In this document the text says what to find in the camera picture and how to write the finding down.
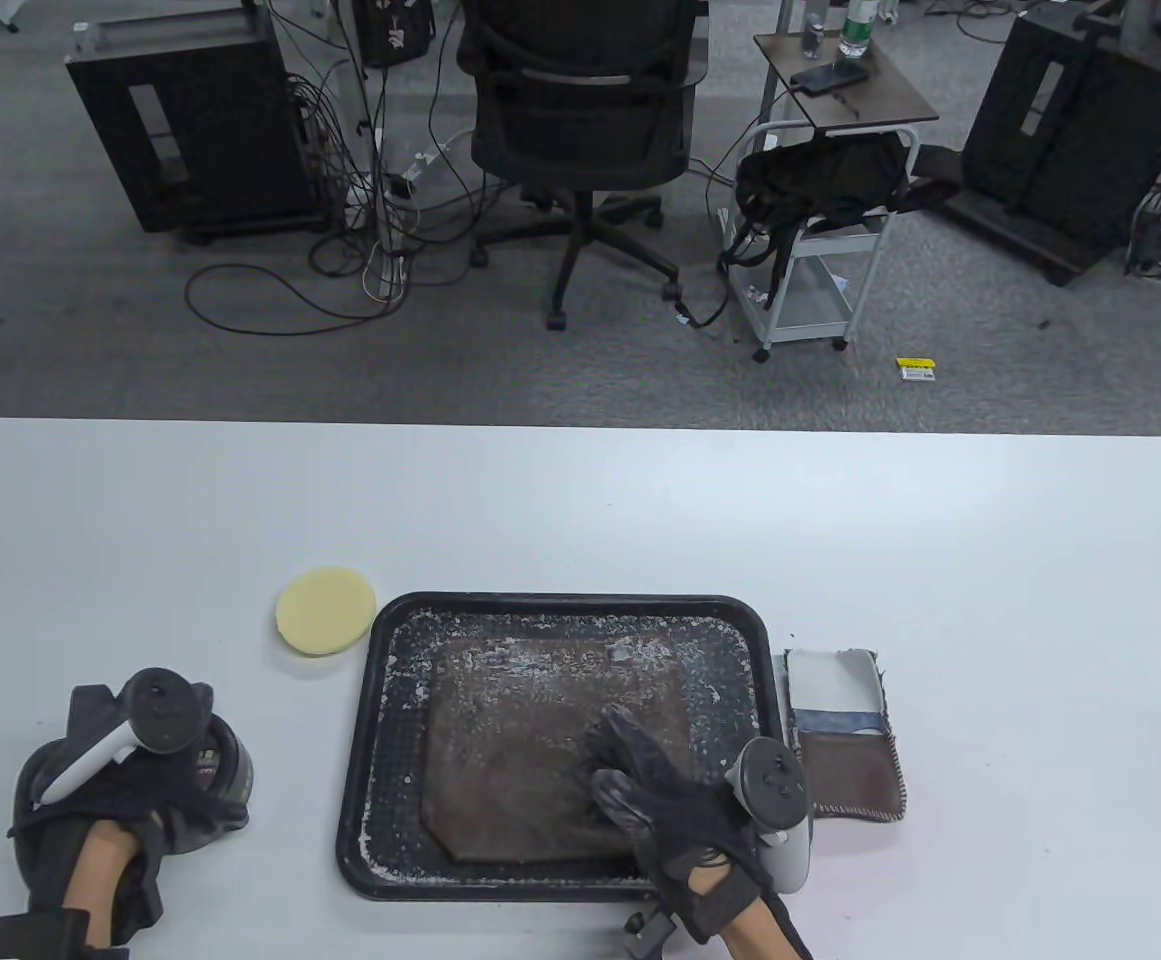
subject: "tray rim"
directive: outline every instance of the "tray rim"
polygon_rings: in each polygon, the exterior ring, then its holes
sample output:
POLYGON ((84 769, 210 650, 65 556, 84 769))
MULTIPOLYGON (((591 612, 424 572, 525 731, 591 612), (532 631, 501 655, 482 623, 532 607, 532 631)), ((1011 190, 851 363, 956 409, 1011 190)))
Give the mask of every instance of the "tray rim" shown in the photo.
MULTIPOLYGON (((392 636, 397 627, 416 608, 446 604, 462 604, 470 607, 496 604, 498 613, 533 612, 554 613, 556 616, 575 616, 584 613, 603 613, 604 616, 656 616, 656 611, 646 608, 693 607, 713 608, 730 613, 724 618, 734 625, 749 645, 750 671, 753 672, 753 700, 758 714, 758 728, 763 736, 784 741, 784 724, 780 716, 780 700, 776 691, 776 670, 771 662, 771 644, 767 627, 758 612, 744 600, 722 594, 554 594, 554 593, 462 593, 462 591, 419 590, 396 596, 376 614, 368 637, 362 686, 353 717, 353 737, 349 745, 348 764, 344 774, 341 815, 336 831, 336 865, 344 882, 353 892, 368 900, 382 901, 484 901, 484 902, 612 902, 644 900, 650 887, 644 883, 603 883, 560 887, 547 882, 525 883, 461 883, 440 887, 426 883, 401 883, 388 881, 366 865, 359 849, 362 827, 362 803, 366 788, 370 785, 372 764, 369 755, 375 753, 376 724, 380 714, 380 696, 383 695, 384 669, 389 644, 385 636, 392 636)), ((676 612, 673 616, 682 616, 676 612)))

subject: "office chair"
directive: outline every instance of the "office chair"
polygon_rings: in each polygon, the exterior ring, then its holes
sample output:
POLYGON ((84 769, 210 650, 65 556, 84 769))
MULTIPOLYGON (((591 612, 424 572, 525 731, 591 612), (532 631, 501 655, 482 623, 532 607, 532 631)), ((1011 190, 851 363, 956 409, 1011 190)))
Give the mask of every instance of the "office chair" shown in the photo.
POLYGON ((474 163, 524 185, 540 212, 563 212, 476 233, 470 266, 486 266, 497 243, 570 238, 545 322, 550 330, 567 329, 567 283, 590 243, 663 274, 663 298, 682 299, 677 266, 618 229, 641 214, 661 228, 659 197, 594 207, 593 195, 658 187, 686 172, 708 53, 700 0, 466 0, 456 64, 478 86, 474 163))

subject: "water bottle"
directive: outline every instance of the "water bottle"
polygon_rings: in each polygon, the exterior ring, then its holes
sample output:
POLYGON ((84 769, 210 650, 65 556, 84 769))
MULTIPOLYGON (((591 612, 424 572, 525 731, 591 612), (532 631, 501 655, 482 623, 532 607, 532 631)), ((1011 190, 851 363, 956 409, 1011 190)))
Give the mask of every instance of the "water bottle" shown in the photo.
POLYGON ((803 56, 808 60, 819 59, 819 48, 824 39, 824 22, 816 14, 807 14, 803 22, 803 56))
POLYGON ((846 23, 842 24, 842 38, 837 49, 842 56, 854 59, 868 50, 868 37, 873 33, 873 19, 878 15, 881 0, 851 0, 846 8, 846 23))

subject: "gloved hand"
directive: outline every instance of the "gloved hand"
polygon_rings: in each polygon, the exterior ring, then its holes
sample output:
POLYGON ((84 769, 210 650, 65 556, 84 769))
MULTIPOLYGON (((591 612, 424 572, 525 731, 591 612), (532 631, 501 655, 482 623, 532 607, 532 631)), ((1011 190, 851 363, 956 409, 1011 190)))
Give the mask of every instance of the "gloved hand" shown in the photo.
POLYGON ((709 786, 682 775, 621 707, 604 710, 589 748, 597 764, 590 778, 594 801, 629 835, 639 867, 695 941, 708 941, 762 900, 795 951, 810 960, 758 859, 753 822, 730 785, 709 786), (692 869, 723 862, 731 872, 721 885, 707 896, 691 890, 692 869))
POLYGON ((92 828, 117 824, 137 840, 113 893, 113 941, 127 943, 163 914, 156 880, 164 856, 246 827, 251 761, 228 724, 205 714, 204 731, 187 749, 173 755, 136 750, 63 800, 36 804, 42 786, 60 773, 65 742, 36 750, 16 786, 9 836, 30 890, 28 908, 62 905, 92 828))

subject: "black backpack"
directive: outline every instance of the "black backpack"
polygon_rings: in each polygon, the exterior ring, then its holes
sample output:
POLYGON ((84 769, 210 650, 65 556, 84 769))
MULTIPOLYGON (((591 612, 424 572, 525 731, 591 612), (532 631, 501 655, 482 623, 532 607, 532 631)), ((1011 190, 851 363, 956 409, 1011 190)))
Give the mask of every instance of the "black backpack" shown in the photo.
POLYGON ((776 255, 767 293, 771 310, 798 230, 813 216, 823 219, 809 232, 823 233, 863 223, 864 215, 877 207, 908 212, 942 204, 961 187, 961 157, 950 147, 920 147, 913 182, 906 176, 907 157, 899 133, 819 136, 747 156, 736 169, 735 188, 744 219, 717 266, 757 266, 776 255), (762 233, 767 234, 766 250, 741 257, 741 248, 762 233))
POLYGON ((392 67, 430 50, 437 33, 430 0, 353 0, 362 67, 392 67))

